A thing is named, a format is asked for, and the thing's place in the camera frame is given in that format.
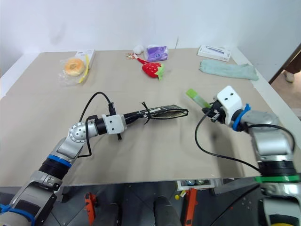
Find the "black wire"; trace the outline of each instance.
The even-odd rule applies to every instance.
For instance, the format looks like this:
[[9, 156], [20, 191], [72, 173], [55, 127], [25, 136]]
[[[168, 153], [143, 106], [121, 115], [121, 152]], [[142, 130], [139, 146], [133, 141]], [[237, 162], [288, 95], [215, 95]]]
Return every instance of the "black wire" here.
[[285, 132], [287, 132], [290, 137], [292, 138], [292, 152], [295, 151], [295, 137], [293, 136], [293, 134], [287, 130], [286, 128], [284, 127], [281, 127], [281, 126], [277, 126], [277, 125], [268, 125], [268, 124], [255, 124], [255, 125], [250, 125], [250, 126], [247, 126], [246, 130], [249, 129], [249, 128], [254, 128], [254, 127], [273, 127], [273, 128], [277, 128], [277, 129], [281, 129]]
[[240, 163], [243, 163], [243, 164], [245, 164], [245, 165], [247, 165], [247, 166], [253, 168], [253, 169], [256, 170], [256, 171], [259, 171], [259, 169], [258, 169], [257, 167], [255, 167], [255, 166], [253, 166], [253, 165], [251, 165], [251, 164], [249, 164], [249, 163], [247, 163], [247, 162], [245, 162], [245, 161], [242, 161], [242, 160], [236, 159], [236, 158], [232, 158], [232, 157], [228, 157], [228, 156], [224, 156], [224, 155], [220, 155], [220, 154], [211, 153], [211, 152], [206, 151], [204, 148], [201, 147], [201, 145], [198, 143], [198, 128], [199, 128], [200, 124], [204, 121], [204, 119], [207, 117], [207, 115], [208, 115], [209, 113], [210, 113], [210, 111], [208, 111], [208, 112], [201, 118], [201, 120], [198, 122], [197, 127], [196, 127], [196, 130], [195, 130], [195, 132], [194, 132], [194, 139], [195, 139], [196, 144], [197, 144], [197, 146], [199, 147], [199, 149], [201, 149], [203, 152], [205, 152], [205, 153], [207, 153], [207, 154], [210, 154], [210, 155], [213, 155], [213, 156], [215, 156], [215, 157], [224, 158], [224, 159], [229, 159], [229, 160], [233, 160], [233, 161], [238, 161], [238, 162], [240, 162]]
[[88, 146], [89, 154], [79, 155], [78, 158], [89, 157], [89, 156], [92, 155], [92, 151], [91, 151], [91, 147], [90, 147], [90, 141], [89, 141], [88, 120], [89, 120], [89, 119], [86, 118], [85, 127], [86, 127], [86, 141], [87, 141], [87, 146]]
[[83, 120], [83, 117], [84, 117], [84, 114], [86, 112], [86, 109], [88, 108], [89, 104], [91, 103], [91, 101], [93, 100], [93, 98], [98, 95], [98, 94], [102, 94], [104, 96], [104, 98], [106, 98], [106, 100], [108, 101], [108, 103], [110, 104], [111, 101], [109, 100], [108, 96], [105, 95], [103, 92], [96, 92], [93, 94], [93, 96], [91, 96], [91, 98], [89, 99], [88, 103], [86, 104], [84, 110], [83, 110], [83, 113], [81, 114], [80, 118], [79, 118], [79, 121], [82, 121]]
[[246, 196], [247, 194], [251, 193], [252, 191], [256, 190], [259, 187], [259, 185], [254, 186], [250, 190], [243, 193], [241, 196], [239, 196], [236, 200], [234, 200], [211, 224], [210, 226], [213, 226], [220, 218], [223, 217], [223, 215], [227, 212], [228, 209], [230, 209], [231, 206], [233, 206], [235, 203], [237, 203], [242, 197]]

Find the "white wall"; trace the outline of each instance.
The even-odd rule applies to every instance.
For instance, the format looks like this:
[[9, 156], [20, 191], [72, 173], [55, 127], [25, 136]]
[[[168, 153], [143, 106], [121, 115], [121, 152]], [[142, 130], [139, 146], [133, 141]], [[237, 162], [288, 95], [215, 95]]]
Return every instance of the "white wall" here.
[[300, 13], [290, 15], [297, 8], [300, 0], [2, 0], [1, 67], [22, 53], [174, 48], [179, 38], [178, 48], [238, 46], [268, 79], [301, 40]]

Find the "red strawberry toy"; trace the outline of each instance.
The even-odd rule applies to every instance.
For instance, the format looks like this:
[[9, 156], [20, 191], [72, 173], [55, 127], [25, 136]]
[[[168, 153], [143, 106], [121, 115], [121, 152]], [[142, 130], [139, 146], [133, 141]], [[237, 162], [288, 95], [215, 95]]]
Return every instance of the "red strawberry toy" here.
[[139, 62], [143, 64], [142, 70], [151, 78], [159, 78], [162, 79], [162, 75], [164, 72], [164, 64], [161, 63], [149, 63], [140, 58], [136, 58]]

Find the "beige tablecloth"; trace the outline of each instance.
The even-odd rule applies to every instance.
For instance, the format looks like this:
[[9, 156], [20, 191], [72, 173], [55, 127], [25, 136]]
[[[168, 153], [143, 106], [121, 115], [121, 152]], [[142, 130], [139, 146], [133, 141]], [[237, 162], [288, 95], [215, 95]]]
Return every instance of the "beige tablecloth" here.
[[[57, 142], [78, 122], [88, 99], [105, 92], [118, 113], [176, 104], [189, 109], [187, 117], [130, 125], [118, 141], [116, 135], [91, 139], [93, 156], [77, 159], [64, 179], [65, 185], [159, 181], [190, 178], [254, 176], [257, 172], [233, 161], [199, 150], [194, 129], [203, 116], [185, 92], [195, 89], [210, 101], [231, 85], [253, 109], [270, 111], [248, 80], [202, 73], [196, 49], [170, 50], [162, 81], [151, 79], [128, 51], [98, 51], [85, 84], [62, 87], [60, 60], [74, 53], [41, 53], [0, 101], [0, 186], [21, 186], [39, 169]], [[86, 116], [108, 113], [103, 97], [96, 97]], [[251, 138], [225, 125], [205, 120], [198, 133], [200, 144], [219, 154], [256, 164]]]

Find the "green cloth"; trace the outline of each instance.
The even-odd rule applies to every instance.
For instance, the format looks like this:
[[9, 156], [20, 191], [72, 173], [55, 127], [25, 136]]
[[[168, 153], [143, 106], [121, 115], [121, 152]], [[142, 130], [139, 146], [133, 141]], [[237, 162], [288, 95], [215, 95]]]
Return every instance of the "green cloth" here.
[[200, 63], [199, 69], [208, 74], [223, 77], [258, 80], [255, 67], [252, 65], [229, 65], [217, 60], [205, 59]]

